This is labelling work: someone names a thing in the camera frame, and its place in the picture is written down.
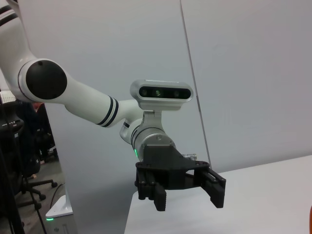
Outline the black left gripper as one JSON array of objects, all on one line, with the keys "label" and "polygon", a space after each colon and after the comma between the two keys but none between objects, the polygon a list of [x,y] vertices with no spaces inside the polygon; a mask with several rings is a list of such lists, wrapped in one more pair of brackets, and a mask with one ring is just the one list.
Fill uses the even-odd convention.
[{"label": "black left gripper", "polygon": [[208,162],[185,158],[174,146],[145,146],[144,159],[136,164],[138,199],[166,209],[166,190],[201,187],[216,208],[223,208],[226,179],[210,169]]}]

